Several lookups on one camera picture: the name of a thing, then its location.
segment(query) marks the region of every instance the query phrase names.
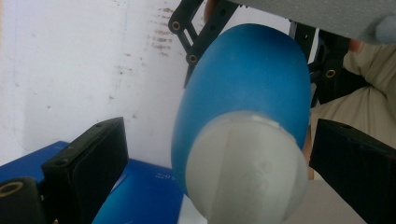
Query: white wall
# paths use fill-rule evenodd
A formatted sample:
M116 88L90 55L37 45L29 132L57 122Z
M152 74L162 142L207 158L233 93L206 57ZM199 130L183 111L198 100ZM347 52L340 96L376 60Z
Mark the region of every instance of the white wall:
M0 165L123 116L130 157L170 167L187 69L167 22L177 0L3 0ZM203 26L203 11L194 21ZM239 8L228 25L288 21Z

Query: blue object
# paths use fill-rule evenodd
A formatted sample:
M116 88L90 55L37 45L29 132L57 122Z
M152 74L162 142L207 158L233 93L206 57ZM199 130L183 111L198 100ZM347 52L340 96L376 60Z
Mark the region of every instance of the blue object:
M20 176L42 180L41 164L67 145L57 142L0 166L0 182ZM182 199L172 170L129 159L93 223L177 224Z
M192 144L210 120L232 111L258 112L280 123L302 148L309 101L309 71L293 39L257 24L220 35L195 67L177 114L172 166L184 192Z

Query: white cap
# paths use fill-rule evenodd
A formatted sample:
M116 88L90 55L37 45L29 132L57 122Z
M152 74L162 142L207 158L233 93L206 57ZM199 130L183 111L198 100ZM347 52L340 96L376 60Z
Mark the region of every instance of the white cap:
M186 167L191 201L208 223L280 223L301 202L307 167L278 123L248 112L210 121Z

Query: white rounded tip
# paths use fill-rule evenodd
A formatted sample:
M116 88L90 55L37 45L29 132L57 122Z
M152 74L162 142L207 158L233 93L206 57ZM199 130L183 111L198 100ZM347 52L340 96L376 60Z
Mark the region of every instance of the white rounded tip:
M206 124L195 139L186 184L209 223L280 223L304 197L307 168L278 123L233 112Z

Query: blue egg-shaped object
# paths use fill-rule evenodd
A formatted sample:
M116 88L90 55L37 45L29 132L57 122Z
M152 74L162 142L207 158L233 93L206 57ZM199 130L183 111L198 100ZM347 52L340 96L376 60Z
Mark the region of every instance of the blue egg-shaped object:
M172 166L185 191L191 146L213 118L254 111L278 122L302 148L310 106L310 81L300 47L270 27L243 24L224 32L195 67L184 92L172 139Z

